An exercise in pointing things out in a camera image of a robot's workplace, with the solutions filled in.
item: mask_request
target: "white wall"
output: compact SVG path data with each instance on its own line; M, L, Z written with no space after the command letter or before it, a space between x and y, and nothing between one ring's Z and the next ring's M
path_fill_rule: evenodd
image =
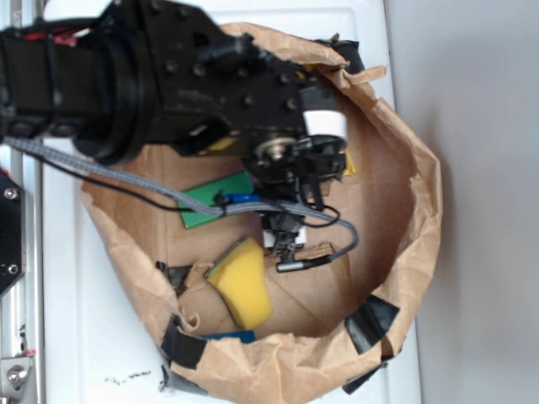
M539 402L539 2L387 0L400 115L443 162L424 404Z

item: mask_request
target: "green object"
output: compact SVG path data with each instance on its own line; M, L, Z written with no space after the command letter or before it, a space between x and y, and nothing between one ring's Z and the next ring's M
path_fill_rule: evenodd
M250 194L253 192L253 185L251 185L248 175L242 172L190 189L185 193L204 205L212 206L215 204L213 199L221 191L224 194ZM179 204L179 207L185 208L187 206ZM204 215L198 212L181 212L181 215L186 229L192 229L219 219L219 216Z

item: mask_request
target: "black bracket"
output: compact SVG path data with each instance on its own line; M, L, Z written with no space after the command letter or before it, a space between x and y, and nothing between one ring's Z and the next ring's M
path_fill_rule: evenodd
M23 275L23 191L0 173L0 298Z

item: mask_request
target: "brown paper bag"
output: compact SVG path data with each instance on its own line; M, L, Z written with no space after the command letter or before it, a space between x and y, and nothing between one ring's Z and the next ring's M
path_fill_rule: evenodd
M308 271L277 274L266 260L266 282L275 314L258 340L211 340L195 369L172 363L177 375L211 396L246 404L304 403L375 369L397 355L432 279L440 246L440 164L368 84L383 68L351 76L345 60L324 45L251 24L222 27L249 32L278 57L309 65L335 92L349 122L349 151L358 173L333 182L326 201L353 222L360 246L348 257ZM238 159L179 157L149 146L125 170L176 189L238 173ZM115 271L138 316L161 346L171 317L184 332L234 331L220 296L202 274L240 237L260 239L255 214L236 215L186 231L178 214L138 200L84 186L83 200L99 229ZM160 201L170 203L165 198ZM305 256L316 257L348 242L337 226L310 230ZM193 264L187 290L177 298L156 261ZM344 321L369 295L399 309L382 340L358 349Z

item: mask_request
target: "yellow sponge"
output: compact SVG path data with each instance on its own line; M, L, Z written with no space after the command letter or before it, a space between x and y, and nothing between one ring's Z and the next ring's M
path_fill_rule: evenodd
M238 242L206 277L241 328L256 328L272 315L270 294L264 282L264 253L252 238Z

